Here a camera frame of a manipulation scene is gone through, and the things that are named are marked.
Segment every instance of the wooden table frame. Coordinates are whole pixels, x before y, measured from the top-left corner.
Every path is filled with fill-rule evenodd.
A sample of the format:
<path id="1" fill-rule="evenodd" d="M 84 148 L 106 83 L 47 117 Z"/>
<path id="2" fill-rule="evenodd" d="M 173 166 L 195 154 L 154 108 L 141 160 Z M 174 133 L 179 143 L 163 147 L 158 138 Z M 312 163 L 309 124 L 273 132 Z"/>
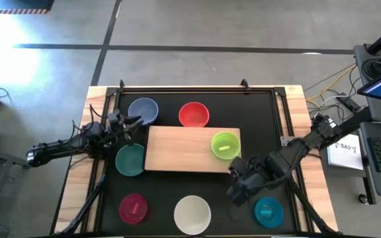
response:
<path id="1" fill-rule="evenodd" d="M 207 88 L 215 87 L 220 88 L 236 88 L 237 86 L 162 86 L 162 88 Z M 293 134 L 297 137 L 303 137 L 310 132 L 310 117 L 308 115 L 308 109 L 305 103 L 304 92 L 299 85 L 256 85 L 251 88 L 273 88 L 282 87 L 286 92 L 287 102 L 282 102 L 281 97 L 277 97 L 277 106 L 280 114 L 280 120 L 283 130 L 283 135 L 292 136 L 292 130 L 288 129 L 288 126 L 293 127 Z M 81 126 L 91 121 L 91 115 L 89 111 L 89 105 L 92 104 L 93 108 L 102 114 L 104 103 L 106 99 L 106 90 L 109 87 L 89 87 L 83 115 L 81 119 Z M 126 86 L 127 89 L 157 89 L 157 86 Z M 109 112 L 114 108 L 115 97 L 112 96 L 109 104 Z M 285 108 L 288 107 L 290 118 L 286 118 Z M 71 159 L 71 163 L 83 158 L 84 155 L 76 155 Z M 74 218 L 77 212 L 85 202 L 87 191 L 89 187 L 89 181 L 91 177 L 91 170 L 93 167 L 92 159 L 85 159 L 82 162 L 76 164 L 67 172 L 67 178 L 63 187 L 62 194 L 60 196 L 60 202 L 56 216 L 54 218 L 54 224 L 52 231 L 57 232 L 63 230 L 69 222 Z M 99 161 L 97 169 L 98 176 L 102 173 L 103 161 Z M 308 195 L 308 200 L 311 205 L 316 209 L 320 217 L 330 226 L 330 228 L 337 231 L 337 223 L 335 220 L 335 214 L 331 205 L 329 192 L 325 182 L 321 161 L 317 157 L 307 156 L 301 162 L 302 174 L 304 176 L 305 189 Z M 93 231 L 95 216 L 96 216 L 97 201 L 94 202 L 89 212 L 89 219 L 87 220 L 87 230 Z M 302 231 L 308 230 L 308 224 L 306 223 L 304 209 L 298 201 L 298 216 L 300 220 L 300 226 Z"/>

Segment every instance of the white bowl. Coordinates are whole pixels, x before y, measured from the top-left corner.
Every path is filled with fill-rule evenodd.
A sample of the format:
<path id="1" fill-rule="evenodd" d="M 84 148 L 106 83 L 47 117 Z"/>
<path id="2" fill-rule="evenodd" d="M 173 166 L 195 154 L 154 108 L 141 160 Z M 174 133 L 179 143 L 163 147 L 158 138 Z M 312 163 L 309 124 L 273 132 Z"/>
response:
<path id="1" fill-rule="evenodd" d="M 210 225 L 210 206 L 201 197 L 185 196 L 177 203 L 174 218 L 177 227 L 183 233 L 198 235 Z"/>

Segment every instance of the gray floor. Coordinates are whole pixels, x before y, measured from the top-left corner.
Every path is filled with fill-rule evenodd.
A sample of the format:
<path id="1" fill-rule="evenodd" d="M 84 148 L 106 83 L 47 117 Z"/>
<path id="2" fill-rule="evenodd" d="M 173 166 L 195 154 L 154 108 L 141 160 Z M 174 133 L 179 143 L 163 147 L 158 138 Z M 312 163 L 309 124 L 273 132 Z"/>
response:
<path id="1" fill-rule="evenodd" d="M 80 119 L 100 53 L 10 45 L 102 44 L 114 2 L 56 0 L 47 15 L 0 15 L 0 87 L 13 99 L 4 98 L 0 107 L 1 151 L 23 157 L 34 143 L 69 136 L 70 120 Z M 381 1 L 123 0 L 110 43 L 350 50 L 380 35 Z M 120 79 L 127 85 L 233 85 L 246 78 L 251 84 L 306 88 L 353 62 L 350 55 L 109 50 L 99 85 L 117 85 Z M 350 88 L 347 77 L 334 87 L 346 93 Z M 354 99 L 366 104 L 364 97 Z M 336 109 L 325 113 L 340 121 Z M 9 237 L 47 235 L 66 169 L 67 159 L 13 169 L 15 179 L 0 199 L 0 229 L 9 228 Z M 356 200 L 363 192 L 360 178 L 326 179 L 339 229 L 381 237 L 381 198 L 378 205 L 364 206 Z"/>

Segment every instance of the green bowl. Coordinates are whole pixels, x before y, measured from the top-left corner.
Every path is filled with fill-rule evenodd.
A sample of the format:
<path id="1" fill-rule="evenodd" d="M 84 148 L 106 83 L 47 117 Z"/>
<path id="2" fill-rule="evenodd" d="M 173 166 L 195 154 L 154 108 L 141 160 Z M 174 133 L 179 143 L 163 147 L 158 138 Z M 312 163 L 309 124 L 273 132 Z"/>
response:
<path id="1" fill-rule="evenodd" d="M 233 133 L 220 132 L 212 138 L 211 149 L 220 159 L 234 159 L 241 151 L 241 143 Z"/>
<path id="2" fill-rule="evenodd" d="M 144 171 L 144 147 L 125 145 L 117 153 L 116 168 L 124 176 L 136 176 Z"/>

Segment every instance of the red bowl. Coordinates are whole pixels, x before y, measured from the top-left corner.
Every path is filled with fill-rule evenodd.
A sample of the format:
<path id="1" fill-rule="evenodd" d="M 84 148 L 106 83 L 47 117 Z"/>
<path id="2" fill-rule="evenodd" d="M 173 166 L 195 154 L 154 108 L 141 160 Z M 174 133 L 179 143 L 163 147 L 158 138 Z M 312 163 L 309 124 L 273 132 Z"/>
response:
<path id="1" fill-rule="evenodd" d="M 179 121 L 186 127 L 204 127 L 210 119 L 207 107 L 199 102 L 189 102 L 179 111 Z"/>
<path id="2" fill-rule="evenodd" d="M 123 198 L 118 208 L 122 220 L 129 224 L 141 222 L 148 211 L 145 198 L 140 194 L 129 194 Z"/>

